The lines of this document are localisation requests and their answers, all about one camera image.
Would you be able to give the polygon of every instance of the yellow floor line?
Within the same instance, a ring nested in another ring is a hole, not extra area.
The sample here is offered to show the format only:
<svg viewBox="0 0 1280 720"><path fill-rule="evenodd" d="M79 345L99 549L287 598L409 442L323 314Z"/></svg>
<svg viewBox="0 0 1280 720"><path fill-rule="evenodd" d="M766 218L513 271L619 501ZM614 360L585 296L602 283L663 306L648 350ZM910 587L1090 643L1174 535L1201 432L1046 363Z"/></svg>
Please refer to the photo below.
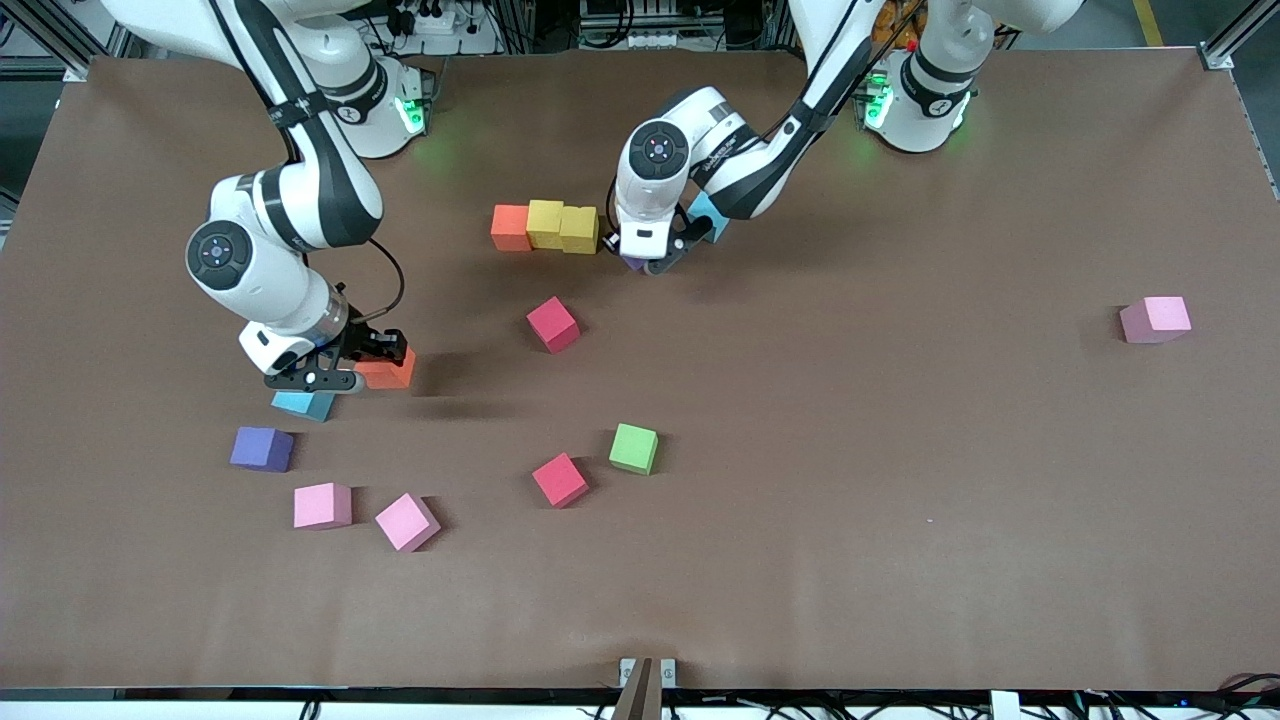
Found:
<svg viewBox="0 0 1280 720"><path fill-rule="evenodd" d="M1151 10L1151 0L1133 0L1133 9L1138 13L1138 24L1142 26L1142 36L1147 40L1147 47L1162 46L1165 38L1160 36L1156 13Z"/></svg>

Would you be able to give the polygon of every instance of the blue cube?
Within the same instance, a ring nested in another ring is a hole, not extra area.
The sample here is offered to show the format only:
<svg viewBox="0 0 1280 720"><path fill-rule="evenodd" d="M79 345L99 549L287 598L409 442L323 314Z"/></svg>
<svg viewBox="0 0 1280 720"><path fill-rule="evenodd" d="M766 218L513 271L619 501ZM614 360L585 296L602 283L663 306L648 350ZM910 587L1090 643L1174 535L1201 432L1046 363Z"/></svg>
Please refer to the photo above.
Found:
<svg viewBox="0 0 1280 720"><path fill-rule="evenodd" d="M719 210L716 209L712 199L705 192L699 192L698 197L695 197L694 202L689 206L689 219L692 222L694 219L704 215L710 218L712 225L716 227L712 232L712 238L708 241L712 245L716 245L721 233L723 233L724 228L728 227L728 218L721 215Z"/></svg>
<svg viewBox="0 0 1280 720"><path fill-rule="evenodd" d="M275 428L241 428L232 447L232 465L261 473L283 473L289 469L293 436Z"/></svg>
<svg viewBox="0 0 1280 720"><path fill-rule="evenodd" d="M279 407L289 415L324 423L329 419L329 409L333 407L334 393L332 392L276 392L271 398L271 407Z"/></svg>

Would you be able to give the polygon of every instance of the pink cube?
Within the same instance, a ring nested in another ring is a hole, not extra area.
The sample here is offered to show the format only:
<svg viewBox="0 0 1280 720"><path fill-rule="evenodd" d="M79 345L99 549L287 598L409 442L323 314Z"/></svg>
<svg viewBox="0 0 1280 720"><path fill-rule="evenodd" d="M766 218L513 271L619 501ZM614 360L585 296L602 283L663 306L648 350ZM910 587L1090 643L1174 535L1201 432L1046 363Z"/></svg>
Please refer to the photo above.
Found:
<svg viewBox="0 0 1280 720"><path fill-rule="evenodd" d="M534 470L534 479L538 480L538 487L550 501L552 507L564 507L588 491L586 480L564 452Z"/></svg>
<svg viewBox="0 0 1280 720"><path fill-rule="evenodd" d="M421 497L404 493L378 514L378 525L387 539L392 541L396 552L413 552L431 536L440 532L440 523L426 507Z"/></svg>
<svg viewBox="0 0 1280 720"><path fill-rule="evenodd" d="M1181 297L1143 297L1120 311L1125 342L1157 343L1192 329Z"/></svg>
<svg viewBox="0 0 1280 720"><path fill-rule="evenodd" d="M532 313L526 315L529 324L534 327L538 338L543 341L552 355L564 350L582 333L577 329L577 320L568 314L564 304L558 297L552 297L543 302Z"/></svg>
<svg viewBox="0 0 1280 720"><path fill-rule="evenodd" d="M328 530L351 524L351 488L325 483L293 491L293 527Z"/></svg>

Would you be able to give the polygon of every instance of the foam cube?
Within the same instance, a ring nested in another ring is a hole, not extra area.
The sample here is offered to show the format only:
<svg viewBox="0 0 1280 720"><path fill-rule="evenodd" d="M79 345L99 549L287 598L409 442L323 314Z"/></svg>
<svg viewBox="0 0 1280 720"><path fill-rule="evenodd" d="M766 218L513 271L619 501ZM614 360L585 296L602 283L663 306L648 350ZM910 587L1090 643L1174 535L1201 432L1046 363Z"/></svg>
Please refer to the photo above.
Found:
<svg viewBox="0 0 1280 720"><path fill-rule="evenodd" d="M577 471L568 454L561 452L550 462L534 470L534 480L552 507L564 507L588 491L582 473Z"/></svg>
<svg viewBox="0 0 1280 720"><path fill-rule="evenodd" d="M1120 311L1125 342L1153 345L1192 329L1181 297L1143 297Z"/></svg>
<svg viewBox="0 0 1280 720"><path fill-rule="evenodd" d="M271 407L279 407L289 415L324 423L333 407L332 392L285 392L280 391L271 398Z"/></svg>
<svg viewBox="0 0 1280 720"><path fill-rule="evenodd" d="M351 524L351 488L338 483L293 491L293 527L328 530Z"/></svg>
<svg viewBox="0 0 1280 720"><path fill-rule="evenodd" d="M561 213L561 250L595 255L600 247L600 215L595 208L564 208Z"/></svg>
<svg viewBox="0 0 1280 720"><path fill-rule="evenodd" d="M440 532L440 523L421 497L404 493L378 514L378 527L392 541L396 552L413 552Z"/></svg>
<svg viewBox="0 0 1280 720"><path fill-rule="evenodd" d="M525 232L529 225L529 206L526 205L494 205L493 224L489 225L489 236L493 245L503 252L527 252L534 247L529 245L529 234Z"/></svg>
<svg viewBox="0 0 1280 720"><path fill-rule="evenodd" d="M613 434L613 448L609 450L609 462L616 468L648 475L653 470L653 456L658 452L658 433L618 423Z"/></svg>
<svg viewBox="0 0 1280 720"><path fill-rule="evenodd" d="M559 200L530 200L525 232L535 250L559 250L559 222L564 202Z"/></svg>
<svg viewBox="0 0 1280 720"><path fill-rule="evenodd" d="M365 377L369 389L404 389L413 379L413 365L417 355L412 347L404 350L404 364L390 360L362 360L356 363L356 372Z"/></svg>
<svg viewBox="0 0 1280 720"><path fill-rule="evenodd" d="M705 192L699 192L698 197L689 206L689 219L707 217L712 219L712 225L716 228L712 232L712 237L708 240L712 245L719 240L721 233L728 227L728 218L721 214L719 209L712 202L712 199Z"/></svg>
<svg viewBox="0 0 1280 720"><path fill-rule="evenodd" d="M552 297L543 302L532 313L525 315L529 324L538 333L538 340L543 341L552 355L568 347L582 332L577 328L577 320L568 314L564 304L558 297Z"/></svg>
<svg viewBox="0 0 1280 720"><path fill-rule="evenodd" d="M289 469L293 436L275 428L241 428L232 446L232 465L260 473L283 473Z"/></svg>

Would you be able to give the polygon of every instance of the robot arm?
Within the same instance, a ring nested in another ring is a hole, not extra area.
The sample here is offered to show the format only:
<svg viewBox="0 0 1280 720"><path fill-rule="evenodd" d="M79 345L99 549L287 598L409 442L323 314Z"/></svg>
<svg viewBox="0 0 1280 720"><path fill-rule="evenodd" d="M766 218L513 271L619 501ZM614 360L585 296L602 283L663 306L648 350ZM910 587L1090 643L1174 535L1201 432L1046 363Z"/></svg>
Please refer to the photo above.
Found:
<svg viewBox="0 0 1280 720"><path fill-rule="evenodd" d="M244 69L296 156L214 187L209 219L187 243L187 269L210 297L248 320L241 346L269 387L355 392L362 378L338 369L338 360L403 363L404 338L370 329L340 287L307 266L303 254L367 242L383 201L276 15L297 0L271 1L182 3L187 29L173 31L172 37L186 38L174 45ZM128 18L120 3L111 5ZM326 9L333 5L325 3ZM152 24L140 29L170 37L156 31L155 20L152 15Z"/></svg>
<svg viewBox="0 0 1280 720"><path fill-rule="evenodd" d="M928 152L964 122L974 77L991 54L996 23L1033 35L1071 19L1083 0L931 0L914 53L896 50L864 109L867 128L905 152Z"/></svg>
<svg viewBox="0 0 1280 720"><path fill-rule="evenodd" d="M618 159L618 251L659 260L687 251L671 237L685 184L692 179L727 218L750 219L769 209L805 151L835 122L870 55L870 31L883 0L791 3L809 59L800 97L762 138L712 87L677 96L637 127ZM658 268L650 264L650 272Z"/></svg>
<svg viewBox="0 0 1280 720"><path fill-rule="evenodd" d="M919 50L887 60L890 83L908 100L891 108L890 95L888 102L873 104L868 127L900 149L937 147L959 126L973 77L991 51L991 14L1028 32L1051 32L1082 1L931 0ZM689 179L726 218L750 219L768 210L867 70L870 32L882 5L883 0L790 0L804 47L822 51L805 54L804 90L769 140L762 140L710 87L672 99L637 127L618 159L617 251L649 260L646 270L657 274L704 237L710 229L705 223L671 231Z"/></svg>

